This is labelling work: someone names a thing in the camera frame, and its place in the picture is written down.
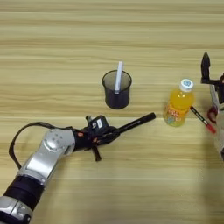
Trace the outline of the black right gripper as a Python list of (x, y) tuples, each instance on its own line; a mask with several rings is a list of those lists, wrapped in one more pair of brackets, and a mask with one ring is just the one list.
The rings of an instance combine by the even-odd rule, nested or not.
[[(210, 71), (209, 71), (210, 58), (207, 52), (205, 52), (202, 57), (200, 68), (201, 68), (201, 82), (203, 84), (216, 85), (219, 82), (218, 80), (210, 79)], [(217, 87), (217, 93), (218, 93), (219, 103), (220, 104), (224, 103), (224, 73), (220, 77), (220, 83)]]

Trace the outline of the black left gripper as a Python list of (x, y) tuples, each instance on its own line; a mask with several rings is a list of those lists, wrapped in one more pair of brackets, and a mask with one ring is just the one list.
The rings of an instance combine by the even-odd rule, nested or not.
[[(97, 148), (97, 141), (105, 132), (105, 116), (98, 115), (96, 118), (92, 118), (87, 115), (86, 120), (87, 126), (85, 128), (73, 129), (74, 151), (91, 150), (94, 153), (95, 161), (99, 162), (102, 158)], [(110, 144), (120, 136), (120, 131), (116, 127), (109, 127), (106, 133), (107, 135), (101, 138), (100, 144)]]

